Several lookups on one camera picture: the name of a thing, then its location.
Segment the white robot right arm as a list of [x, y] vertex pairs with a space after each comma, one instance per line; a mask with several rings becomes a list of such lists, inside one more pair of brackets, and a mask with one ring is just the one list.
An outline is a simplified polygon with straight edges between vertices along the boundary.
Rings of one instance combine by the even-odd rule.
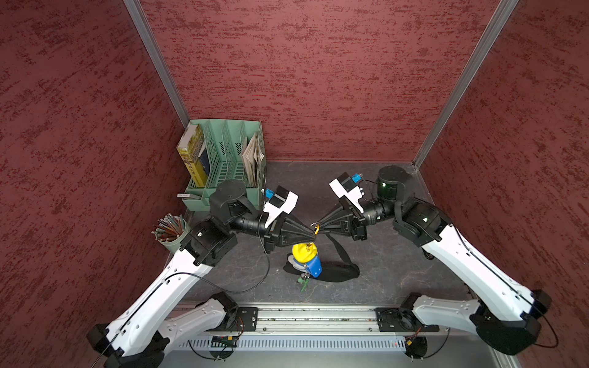
[[319, 232], [365, 240], [368, 226], [390, 221], [399, 236], [446, 265], [474, 293], [466, 301], [410, 294], [397, 309], [408, 330], [437, 325], [469, 332], [509, 356], [537, 345], [552, 303], [545, 291], [526, 288], [487, 259], [446, 213], [415, 196], [405, 169], [381, 168], [371, 200], [364, 199], [361, 180], [343, 173], [330, 182], [338, 204], [319, 220]]

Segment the yellow blue doll decoration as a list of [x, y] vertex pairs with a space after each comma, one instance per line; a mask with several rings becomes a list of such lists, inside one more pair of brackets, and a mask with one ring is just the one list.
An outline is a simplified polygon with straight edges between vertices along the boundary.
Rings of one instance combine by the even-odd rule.
[[299, 273], [297, 283], [303, 292], [312, 278], [318, 278], [322, 273], [321, 261], [314, 242], [293, 245], [291, 254], [287, 257], [287, 266], [295, 273]]

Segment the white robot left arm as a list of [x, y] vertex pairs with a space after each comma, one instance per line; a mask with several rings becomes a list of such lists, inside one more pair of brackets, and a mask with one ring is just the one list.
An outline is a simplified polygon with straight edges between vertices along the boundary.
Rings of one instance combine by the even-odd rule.
[[280, 186], [265, 197], [258, 210], [242, 182], [227, 180], [217, 187], [208, 216], [194, 225], [187, 243], [147, 290], [120, 317], [95, 325], [87, 334], [92, 348], [105, 357], [105, 367], [158, 367], [178, 343], [202, 332], [237, 327], [239, 306], [225, 288], [179, 317], [169, 315], [237, 245], [239, 233], [259, 240], [264, 254], [314, 241], [314, 230], [292, 214], [298, 195]]

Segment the black corduroy bag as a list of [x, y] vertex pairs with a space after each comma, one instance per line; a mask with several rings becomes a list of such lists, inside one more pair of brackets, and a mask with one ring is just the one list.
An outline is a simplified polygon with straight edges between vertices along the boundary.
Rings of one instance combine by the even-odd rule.
[[[318, 251], [318, 256], [322, 266], [322, 273], [318, 278], [312, 279], [327, 283], [342, 283], [359, 278], [360, 268], [351, 260], [351, 257], [349, 256], [343, 245], [340, 242], [338, 242], [331, 234], [328, 233], [325, 236], [334, 246], [334, 249], [337, 252], [337, 255], [339, 256], [340, 260], [322, 261]], [[300, 275], [298, 272], [295, 273], [294, 270], [287, 266], [287, 261], [283, 267], [283, 271], [285, 271], [288, 274], [296, 275], [298, 277]]]

